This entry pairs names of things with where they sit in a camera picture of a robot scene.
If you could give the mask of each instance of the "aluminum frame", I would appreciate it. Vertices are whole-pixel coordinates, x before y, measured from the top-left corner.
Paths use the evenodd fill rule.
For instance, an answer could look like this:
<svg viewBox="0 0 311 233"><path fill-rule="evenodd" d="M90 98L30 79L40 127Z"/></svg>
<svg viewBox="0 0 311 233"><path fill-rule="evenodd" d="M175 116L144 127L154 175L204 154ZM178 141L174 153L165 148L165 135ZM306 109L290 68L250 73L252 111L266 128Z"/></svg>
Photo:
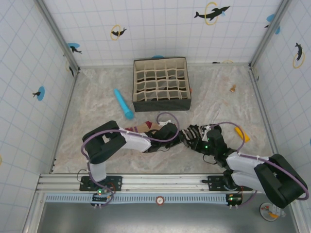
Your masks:
<svg viewBox="0 0 311 233"><path fill-rule="evenodd" d="M43 15L45 21L47 22L49 28L51 29L53 35L55 36L56 40L58 41L60 47L62 48L65 56L68 59L70 66L78 72L79 67L76 63L72 53L70 52L65 40L60 33L57 25L55 24L51 14L49 13L45 3L43 0L34 0L36 6L40 10L41 14ZM271 40L275 30L277 29L282 17L284 16L286 10L288 9L292 0L283 0L280 4L276 16L272 23L270 24L266 35L262 39L254 57L252 58L250 68L254 67L258 62L260 56L263 54L264 49L267 47L269 41ZM232 65L245 65L245 64L211 64L213 66L232 66ZM250 79L252 81L253 89L256 94L257 102L259 105L259 109L261 112L262 119L264 121L264 125L266 128L266 132L268 134L269 142L272 147L273 152L277 152L276 142L274 140L274 135L272 133L268 116L266 114L264 104L261 99L260 91L257 86L257 82L254 77L253 71L250 70L249 72ZM72 96L74 90L75 82L71 88L70 96ZM66 113L64 114L62 124L64 124L68 106L70 103L71 97L68 100L66 105ZM56 154L57 146L59 143L60 135L62 130L58 135L57 145L54 148L54 155ZM210 192L207 188L206 184L202 184L201 180L205 178L209 174L174 174L174 175L145 175L145 174L120 174L123 176L123 186L122 191L120 193L171 193L171 194L202 194L202 193L217 193L217 192ZM45 199L47 193L89 193L89 192L80 192L79 191L79 182L76 180L77 174L48 174L48 175L41 175L38 182L37 191L34 195L33 203L31 205L23 233L35 233L37 232L40 219L42 216ZM309 232L310 229L306 224L305 217L302 214L301 205L299 202L294 201L292 204L292 209L294 212L295 219L298 224L298 228L300 232Z"/></svg>
<svg viewBox="0 0 311 233"><path fill-rule="evenodd" d="M262 38L253 58L252 61L250 62L250 67L255 67L256 63L260 59L261 55L263 54L264 50L267 48L272 36L274 35L275 31L277 30L283 16L285 15L288 7L292 3L292 0L283 0L278 7L275 17L270 23L268 30L264 37Z"/></svg>
<svg viewBox="0 0 311 233"><path fill-rule="evenodd" d="M49 162L49 173L51 174L52 170L53 170L53 166L54 166L54 162L55 162L55 158L56 158L56 152L57 152L57 148L58 148L58 145L59 145L59 141L60 141L60 137L62 135L62 132L63 132L63 128L64 128L64 125L65 125L65 120L66 120L66 117L67 117L67 113L68 113L68 109L69 109L69 105L70 105L70 102L71 102L71 98L72 98L72 94L73 94L73 90L74 90L74 87L76 86L76 82L77 82L77 78L78 78L78 73L75 75L74 78L74 81L73 81L73 84L70 88L70 93L69 93L69 98L67 100L67 103L66 103L66 107L65 107L65 112L63 114L63 118L62 118L62 121L61 121L61 128L57 134L57 140L56 140L56 143L54 145L54 148L53 148L53 152L52 152L52 158Z"/></svg>

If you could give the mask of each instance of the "blue toy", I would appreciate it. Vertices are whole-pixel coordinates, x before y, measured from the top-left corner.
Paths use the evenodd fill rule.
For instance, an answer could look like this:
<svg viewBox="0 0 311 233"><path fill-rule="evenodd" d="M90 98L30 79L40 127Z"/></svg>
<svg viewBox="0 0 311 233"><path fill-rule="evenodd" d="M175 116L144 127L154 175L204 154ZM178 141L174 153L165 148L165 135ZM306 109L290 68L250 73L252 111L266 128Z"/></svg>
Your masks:
<svg viewBox="0 0 311 233"><path fill-rule="evenodd" d="M117 89L114 89L113 92L115 93L115 96L117 100L119 101L119 104L121 105L121 108L124 111L125 117L129 120L132 120L134 118L134 113L132 110L127 106L126 102L124 101L122 95Z"/></svg>
<svg viewBox="0 0 311 233"><path fill-rule="evenodd" d="M153 56L151 59L161 59L161 58L164 58L164 57L161 55L156 55L156 56Z"/></svg>

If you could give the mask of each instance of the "black cable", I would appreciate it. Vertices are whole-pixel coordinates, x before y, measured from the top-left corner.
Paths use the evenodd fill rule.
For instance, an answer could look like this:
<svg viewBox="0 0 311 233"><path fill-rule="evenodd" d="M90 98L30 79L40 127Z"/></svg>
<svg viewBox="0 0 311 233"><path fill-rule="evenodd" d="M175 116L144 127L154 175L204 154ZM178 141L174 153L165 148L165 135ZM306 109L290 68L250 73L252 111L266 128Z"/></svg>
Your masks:
<svg viewBox="0 0 311 233"><path fill-rule="evenodd" d="M158 150L158 151L167 152L167 151L169 151L169 150L170 150L170 147L169 147L169 149L168 149L168 150Z"/></svg>
<svg viewBox="0 0 311 233"><path fill-rule="evenodd" d="M217 164L217 162L215 162L215 163L210 163L210 162L208 162L208 161L205 161L205 159L204 159L204 156L205 156L205 155L207 155L207 154L204 154L203 157L202 157L202 159L203 159L204 162L206 162L206 163L208 163L208 164L212 164L212 165Z"/></svg>
<svg viewBox="0 0 311 233"><path fill-rule="evenodd" d="M80 171L86 171L86 170L85 170L85 169L80 169L80 170L78 171L78 174L77 174L77 181L78 181L78 182L81 182L81 180L78 180L78 176L79 176Z"/></svg>
<svg viewBox="0 0 311 233"><path fill-rule="evenodd" d="M242 190L243 190L243 186L240 186L240 191L236 194L239 194Z"/></svg>

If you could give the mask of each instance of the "yellow object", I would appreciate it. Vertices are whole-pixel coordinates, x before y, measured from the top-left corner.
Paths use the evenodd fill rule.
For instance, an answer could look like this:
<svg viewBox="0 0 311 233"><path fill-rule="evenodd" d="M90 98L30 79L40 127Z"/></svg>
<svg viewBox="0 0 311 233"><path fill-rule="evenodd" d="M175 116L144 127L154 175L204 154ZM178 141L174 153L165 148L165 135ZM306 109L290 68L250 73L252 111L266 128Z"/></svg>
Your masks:
<svg viewBox="0 0 311 233"><path fill-rule="evenodd" d="M217 6L217 4L216 3L214 3L213 1L211 1L209 4L207 4L206 5L206 7L205 7L205 11L204 11L204 19L205 19L205 23L206 23L206 25L208 25L208 26L211 26L211 25L214 25L215 23L217 23L217 20L218 20L218 16L216 17L216 20L215 20L215 22L213 22L213 23L211 23L211 24L209 24L208 22L207 22L207 20L206 20L206 10L207 10L207 8L208 8L208 6L209 5L211 5L211 4L213 4L213 5L215 5L215 6Z"/></svg>
<svg viewBox="0 0 311 233"><path fill-rule="evenodd" d="M271 217L278 218L278 216L277 216L277 215L272 214L271 212L269 212L269 215L270 215Z"/></svg>
<svg viewBox="0 0 311 233"><path fill-rule="evenodd" d="M242 132L240 131L240 129L238 127L234 128L235 131L239 134L239 136L243 139L243 135ZM249 136L245 133L245 131L243 130L244 136L245 136L245 142L249 141Z"/></svg>
<svg viewBox="0 0 311 233"><path fill-rule="evenodd" d="M69 72L70 70L69 70L69 62L68 61L66 61L66 64L65 64L65 69L66 69L66 71L67 72Z"/></svg>
<svg viewBox="0 0 311 233"><path fill-rule="evenodd" d="M112 31L113 31L116 27L119 28L119 33L118 33L118 37L114 39L114 38L112 37L112 35L113 35L113 34L112 34ZM117 25L113 26L113 28L111 29L110 38L111 38L112 40L117 40L117 39L120 37L120 33L121 33L121 26L117 24Z"/></svg>

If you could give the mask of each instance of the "orange object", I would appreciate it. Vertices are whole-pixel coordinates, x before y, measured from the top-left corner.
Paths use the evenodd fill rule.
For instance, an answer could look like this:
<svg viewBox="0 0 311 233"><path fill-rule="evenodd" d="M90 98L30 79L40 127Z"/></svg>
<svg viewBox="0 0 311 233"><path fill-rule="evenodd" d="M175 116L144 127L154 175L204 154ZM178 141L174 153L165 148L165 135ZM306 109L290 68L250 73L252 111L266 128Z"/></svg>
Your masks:
<svg viewBox="0 0 311 233"><path fill-rule="evenodd" d="M232 86L232 88L230 89L230 91L231 92L235 92L235 88L236 88L237 86L234 84L233 86Z"/></svg>
<svg viewBox="0 0 311 233"><path fill-rule="evenodd" d="M277 216L277 215L272 214L271 212L269 212L269 215L270 215L271 217L278 218L278 216Z"/></svg>
<svg viewBox="0 0 311 233"><path fill-rule="evenodd" d="M238 127L235 127L234 129L239 134L239 136L243 139L243 135L242 135L242 132L240 131L240 129ZM244 130L243 130L243 133L244 133L244 136L245 136L245 142L248 142L249 141L249 136L245 133Z"/></svg>

